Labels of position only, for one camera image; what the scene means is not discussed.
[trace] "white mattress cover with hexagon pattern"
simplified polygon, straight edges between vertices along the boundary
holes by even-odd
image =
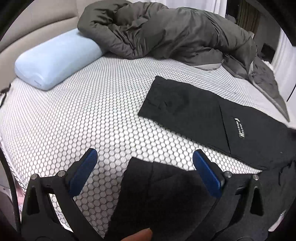
[[[98,163],[75,199],[104,236],[117,204],[120,182],[131,157],[194,169],[192,153],[203,149],[223,171],[257,173],[202,143],[137,115],[156,75],[192,84],[285,123],[284,117],[248,81],[223,67],[204,71],[175,60],[127,60],[112,54],[94,61],[49,91],[16,78],[0,109],[0,144],[25,189],[30,176],[67,170],[89,148]],[[56,198],[53,205],[66,223]]]

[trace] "dark gray blanket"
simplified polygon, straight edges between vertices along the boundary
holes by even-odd
[[[289,121],[274,77],[262,74],[259,64],[253,68],[257,47],[249,33],[217,14],[169,9],[161,3],[104,0],[88,5],[77,27],[100,47],[123,58],[172,58],[204,70],[223,65],[252,84],[260,77],[260,85],[254,85]]]

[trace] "light blue pillow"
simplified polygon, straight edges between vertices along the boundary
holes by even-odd
[[[73,29],[22,53],[15,62],[15,73],[26,83],[49,90],[104,53]]]

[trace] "wall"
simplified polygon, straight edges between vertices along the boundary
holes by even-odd
[[[273,17],[265,16],[261,13],[258,30],[254,37],[254,41],[257,44],[258,53],[261,52],[264,43],[276,50],[279,41],[280,30],[280,26]]]
[[[257,0],[245,0],[245,1],[251,4],[256,9],[258,9],[258,11],[264,14],[265,16],[272,17],[271,14]]]

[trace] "headboard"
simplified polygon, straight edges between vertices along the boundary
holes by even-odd
[[[15,60],[24,51],[77,27],[84,8],[98,0],[34,0],[0,41],[0,90],[16,78]]]

